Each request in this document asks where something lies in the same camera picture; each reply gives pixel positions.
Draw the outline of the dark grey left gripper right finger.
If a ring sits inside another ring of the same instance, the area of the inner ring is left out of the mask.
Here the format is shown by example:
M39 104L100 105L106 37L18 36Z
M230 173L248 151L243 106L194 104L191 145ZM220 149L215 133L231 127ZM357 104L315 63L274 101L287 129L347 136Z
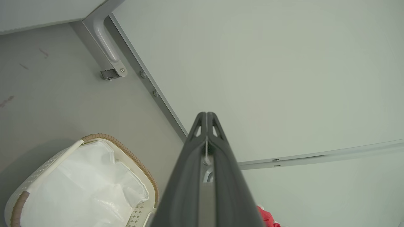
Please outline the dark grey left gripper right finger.
M217 227L262 227L254 203L224 130L213 112L207 114L207 141L214 158Z

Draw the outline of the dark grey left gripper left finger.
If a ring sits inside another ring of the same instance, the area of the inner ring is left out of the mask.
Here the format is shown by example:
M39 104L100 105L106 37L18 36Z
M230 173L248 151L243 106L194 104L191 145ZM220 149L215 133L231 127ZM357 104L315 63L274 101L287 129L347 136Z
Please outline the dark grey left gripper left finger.
M197 227L202 152L207 113L196 116L163 193L152 227Z

